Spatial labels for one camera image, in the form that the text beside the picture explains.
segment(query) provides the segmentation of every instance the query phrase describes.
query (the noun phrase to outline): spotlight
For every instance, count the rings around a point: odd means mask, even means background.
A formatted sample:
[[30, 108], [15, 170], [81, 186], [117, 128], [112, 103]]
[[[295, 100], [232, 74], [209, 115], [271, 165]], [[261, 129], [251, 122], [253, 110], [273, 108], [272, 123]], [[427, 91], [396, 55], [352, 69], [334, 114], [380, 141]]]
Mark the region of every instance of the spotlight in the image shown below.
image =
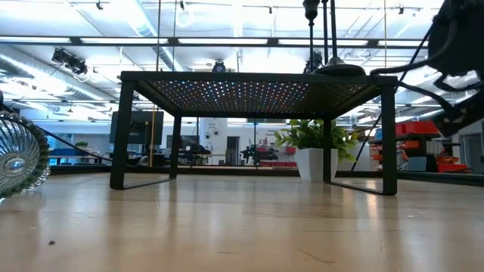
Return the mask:
[[72, 57], [69, 53], [67, 53], [62, 48], [55, 48], [54, 55], [52, 56], [52, 61], [61, 65], [66, 63], [69, 58]]
[[217, 60], [212, 68], [214, 73], [225, 73], [227, 69], [225, 68], [224, 62], [222, 60]]
[[88, 67], [85, 65], [85, 60], [79, 60], [75, 57], [69, 58], [66, 67], [70, 68], [76, 75], [85, 75], [88, 72]]
[[62, 48], [55, 48], [52, 61], [59, 65], [65, 64], [66, 68], [70, 69], [76, 75], [85, 75], [88, 72], [85, 60], [69, 54]]

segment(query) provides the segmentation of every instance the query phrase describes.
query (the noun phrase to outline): led light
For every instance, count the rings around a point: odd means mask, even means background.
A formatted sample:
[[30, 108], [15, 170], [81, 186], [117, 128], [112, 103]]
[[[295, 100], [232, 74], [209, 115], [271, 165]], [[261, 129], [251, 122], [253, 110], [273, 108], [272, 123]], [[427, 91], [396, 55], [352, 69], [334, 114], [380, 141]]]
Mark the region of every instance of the led light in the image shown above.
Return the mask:
[[[82, 43], [86, 44], [136, 44], [136, 45], [154, 45], [157, 38], [81, 38]], [[160, 44], [167, 44], [168, 39], [160, 39]]]
[[72, 43], [69, 38], [61, 37], [0, 37], [0, 42], [41, 42], [41, 43]]
[[358, 120], [358, 123], [371, 122], [371, 121], [374, 121], [376, 119], [377, 118], [375, 116], [368, 116], [368, 117], [364, 117], [364, 118], [361, 118], [360, 120]]
[[267, 39], [178, 39], [181, 44], [267, 45]]
[[[313, 40], [314, 45], [324, 45], [323, 39]], [[368, 41], [365, 40], [337, 40], [337, 45], [340, 46], [365, 46]], [[280, 39], [279, 45], [309, 45], [309, 39]]]
[[[420, 41], [386, 41], [386, 46], [418, 46], [420, 45]], [[385, 46], [385, 41], [378, 42], [378, 46]], [[424, 47], [429, 46], [429, 42], [423, 43]]]
[[434, 115], [436, 113], [440, 113], [441, 111], [443, 111], [443, 110], [434, 110], [434, 111], [431, 111], [429, 113], [422, 114], [420, 117], [432, 116], [432, 115]]
[[414, 118], [415, 116], [399, 116], [395, 118], [395, 122], [403, 122]]
[[410, 104], [410, 107], [442, 107], [438, 104]]

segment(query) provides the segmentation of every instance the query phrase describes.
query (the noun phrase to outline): wood grain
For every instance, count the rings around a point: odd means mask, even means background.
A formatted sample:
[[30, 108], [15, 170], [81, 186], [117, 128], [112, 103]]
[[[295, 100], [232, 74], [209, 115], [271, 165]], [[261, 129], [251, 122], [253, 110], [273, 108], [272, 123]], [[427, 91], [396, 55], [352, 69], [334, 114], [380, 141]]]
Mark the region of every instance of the wood grain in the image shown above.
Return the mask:
[[[482, 271], [484, 189], [297, 178], [51, 177], [0, 204], [0, 271]], [[130, 183], [165, 178], [129, 174]], [[379, 181], [356, 181], [378, 187]]]

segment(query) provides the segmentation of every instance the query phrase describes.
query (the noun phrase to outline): door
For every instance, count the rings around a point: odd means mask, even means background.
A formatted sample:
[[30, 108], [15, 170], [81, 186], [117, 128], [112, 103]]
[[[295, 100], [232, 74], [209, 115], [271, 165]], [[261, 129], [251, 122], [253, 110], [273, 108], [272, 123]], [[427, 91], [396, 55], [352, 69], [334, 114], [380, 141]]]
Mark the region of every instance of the door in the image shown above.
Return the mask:
[[238, 165], [238, 154], [239, 154], [239, 140], [240, 137], [228, 136], [227, 137], [227, 158], [225, 161], [227, 165], [235, 166]]

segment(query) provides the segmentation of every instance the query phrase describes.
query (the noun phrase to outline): black metal table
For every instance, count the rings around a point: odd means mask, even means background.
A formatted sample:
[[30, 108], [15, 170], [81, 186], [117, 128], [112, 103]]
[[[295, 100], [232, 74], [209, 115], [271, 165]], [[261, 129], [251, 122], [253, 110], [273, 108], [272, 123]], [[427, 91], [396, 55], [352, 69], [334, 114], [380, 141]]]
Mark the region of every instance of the black metal table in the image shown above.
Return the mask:
[[[380, 195], [395, 195], [394, 76], [334, 77], [312, 74], [122, 72], [110, 187], [124, 190], [176, 178], [182, 117], [323, 119], [324, 182]], [[134, 91], [175, 118], [169, 178], [124, 185], [126, 148]], [[331, 120], [381, 95], [383, 114], [383, 189], [355, 187], [331, 180]]]

